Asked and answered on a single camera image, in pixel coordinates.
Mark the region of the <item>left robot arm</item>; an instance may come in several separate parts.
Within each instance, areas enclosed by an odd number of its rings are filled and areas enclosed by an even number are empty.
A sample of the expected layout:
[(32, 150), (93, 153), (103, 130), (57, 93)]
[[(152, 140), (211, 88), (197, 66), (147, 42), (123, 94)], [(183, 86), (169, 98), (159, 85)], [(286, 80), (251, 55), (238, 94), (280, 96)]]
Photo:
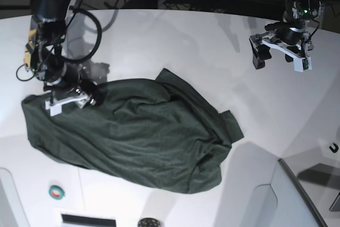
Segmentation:
[(312, 33), (307, 31), (310, 21), (320, 14), (320, 0), (286, 0), (282, 20), (265, 26), (265, 32), (249, 37), (255, 69), (265, 67), (271, 59), (270, 50), (285, 54), (287, 62), (292, 62), (294, 70), (311, 70), (309, 51), (313, 50)]

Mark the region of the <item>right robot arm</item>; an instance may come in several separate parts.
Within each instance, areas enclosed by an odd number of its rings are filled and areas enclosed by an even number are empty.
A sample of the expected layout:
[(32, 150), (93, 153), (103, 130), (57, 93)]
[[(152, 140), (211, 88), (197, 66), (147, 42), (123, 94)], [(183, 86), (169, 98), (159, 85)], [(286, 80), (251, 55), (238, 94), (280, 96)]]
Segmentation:
[[(48, 108), (71, 102), (83, 108), (97, 105), (101, 98), (97, 84), (87, 78), (82, 65), (98, 50), (103, 34), (102, 27), (93, 14), (80, 6), (71, 6), (71, 2), (72, 0), (30, 0), (32, 16), (23, 66), (26, 71), (32, 72), (34, 78), (43, 82), (44, 91), (50, 92)], [(67, 19), (69, 10), (74, 15), (83, 14), (89, 17), (97, 29), (93, 49), (79, 59), (62, 55), (62, 45), (72, 22)]]

